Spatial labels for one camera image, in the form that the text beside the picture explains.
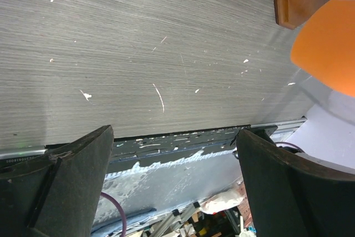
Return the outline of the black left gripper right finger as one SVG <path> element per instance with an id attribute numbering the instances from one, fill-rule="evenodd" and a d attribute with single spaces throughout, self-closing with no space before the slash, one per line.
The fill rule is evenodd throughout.
<path id="1" fill-rule="evenodd" d="M 257 236 L 354 236 L 354 169 L 249 130 L 239 131 L 236 147 Z"/>

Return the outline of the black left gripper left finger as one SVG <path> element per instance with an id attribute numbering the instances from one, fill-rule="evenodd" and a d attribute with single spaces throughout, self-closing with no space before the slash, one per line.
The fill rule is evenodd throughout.
<path id="1" fill-rule="evenodd" d="M 89 236 L 113 141 L 105 125 L 1 168 L 1 236 Z"/>

